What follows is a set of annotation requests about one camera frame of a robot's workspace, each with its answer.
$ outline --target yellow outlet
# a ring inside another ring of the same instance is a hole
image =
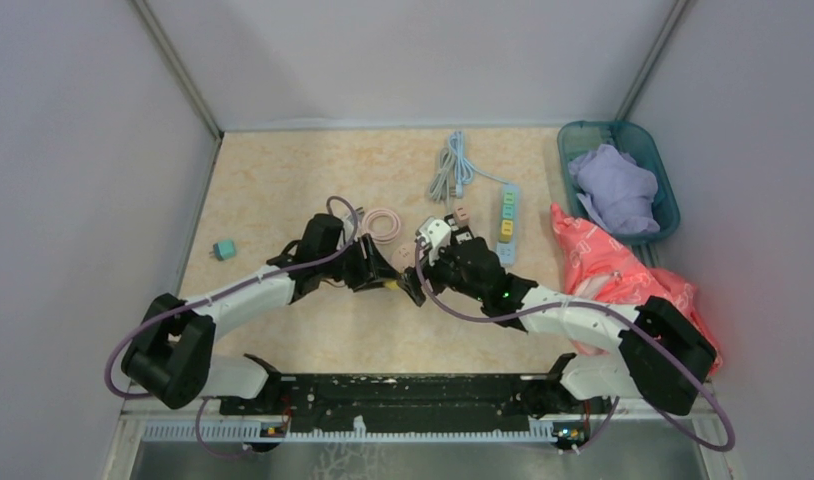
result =
[[[501,243],[510,243],[510,240],[512,239],[513,239],[513,221],[502,220],[501,233],[498,235],[498,241]]]

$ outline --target wooden tabletop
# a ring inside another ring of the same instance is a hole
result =
[[[221,287],[259,268],[301,237],[307,221],[337,194],[366,211],[395,210],[400,238],[381,245],[389,258],[413,241],[428,216],[445,209],[426,196],[450,129],[293,131],[227,134],[195,236],[182,294]],[[466,130],[467,157],[522,190],[518,254],[510,270],[550,288],[561,287],[562,254],[549,206],[565,206],[557,129]],[[475,234],[494,245],[501,184],[478,177],[457,204],[469,209]],[[233,239],[238,254],[224,262],[212,245]],[[479,315],[477,302],[447,291],[441,299]],[[323,284],[298,303],[273,310],[216,345],[229,355],[255,354],[289,373],[544,372],[572,351],[552,335],[528,335],[472,324],[430,301],[417,308],[401,291],[352,293]]]

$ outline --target purple cloth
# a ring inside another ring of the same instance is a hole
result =
[[[660,231],[651,213],[657,178],[627,153],[601,145],[569,162],[581,190],[578,199],[590,219],[608,233],[634,235]]]

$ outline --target red plastic bag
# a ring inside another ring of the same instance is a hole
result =
[[[564,290],[566,293],[605,303],[641,305],[650,296],[669,300],[704,338],[719,352],[719,344],[695,310],[693,297],[698,288],[668,270],[648,268],[626,246],[607,232],[583,218],[572,218],[551,205],[551,226],[565,256]],[[584,355],[598,355],[601,350],[572,342]],[[722,366],[716,356],[711,374]]]

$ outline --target teal basket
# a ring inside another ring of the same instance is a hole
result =
[[[557,146],[560,149],[560,165],[563,169],[563,182],[566,184],[566,196],[569,198],[571,215],[589,220],[589,215],[578,200],[577,194],[582,193],[581,188],[572,180],[569,174],[569,162],[595,150],[601,144],[609,144],[620,152],[627,152],[637,165],[654,173],[657,177],[657,195],[652,203],[654,219],[660,225],[657,233],[643,233],[639,235],[613,235],[625,245],[645,245],[657,242],[672,235],[681,223],[681,213],[678,203],[672,193],[666,169],[660,161],[660,153],[654,139],[651,138],[639,125],[629,122],[573,122],[567,124],[557,135]]]

